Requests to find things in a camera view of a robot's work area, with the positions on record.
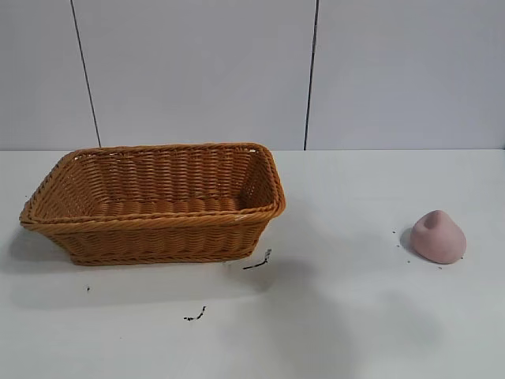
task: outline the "woven rattan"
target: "woven rattan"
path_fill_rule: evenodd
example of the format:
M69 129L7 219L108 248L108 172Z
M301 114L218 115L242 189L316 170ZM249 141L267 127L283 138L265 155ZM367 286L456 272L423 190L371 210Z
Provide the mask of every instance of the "woven rattan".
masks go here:
M64 156L20 216L76 265L247 257L286 206L257 144L92 148Z

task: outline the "black debris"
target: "black debris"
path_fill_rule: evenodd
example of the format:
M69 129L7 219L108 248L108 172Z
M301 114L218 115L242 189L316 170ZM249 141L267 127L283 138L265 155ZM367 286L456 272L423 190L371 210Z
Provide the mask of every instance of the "black debris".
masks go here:
M242 270L249 270L250 268L256 268L256 267L263 266L264 264L268 263L268 260L270 259L270 254L271 254L271 249L268 249L267 252L265 253L265 259L263 259L263 262L258 263L257 265L254 265L254 266L243 267Z
M207 309L207 307L204 306L202 308L202 311L200 312L200 314L197 317L184 317L184 319L187 320L187 321L199 320L204 315L206 309Z

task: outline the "white tabletop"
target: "white tabletop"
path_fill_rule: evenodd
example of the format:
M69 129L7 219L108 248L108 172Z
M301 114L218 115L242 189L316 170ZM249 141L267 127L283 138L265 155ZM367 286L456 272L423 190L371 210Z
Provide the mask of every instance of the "white tabletop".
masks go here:
M277 152L287 208L252 257L107 268L18 226L62 154L0 152L0 377L505 377L505 152ZM400 241L438 208L454 265Z

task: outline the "pink rubber toy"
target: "pink rubber toy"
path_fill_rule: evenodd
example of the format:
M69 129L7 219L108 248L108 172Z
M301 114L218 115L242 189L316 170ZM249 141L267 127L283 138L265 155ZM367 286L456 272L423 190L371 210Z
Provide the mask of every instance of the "pink rubber toy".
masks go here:
M433 211L416 222L410 245L426 259L446 265L461 259L466 238L446 212Z

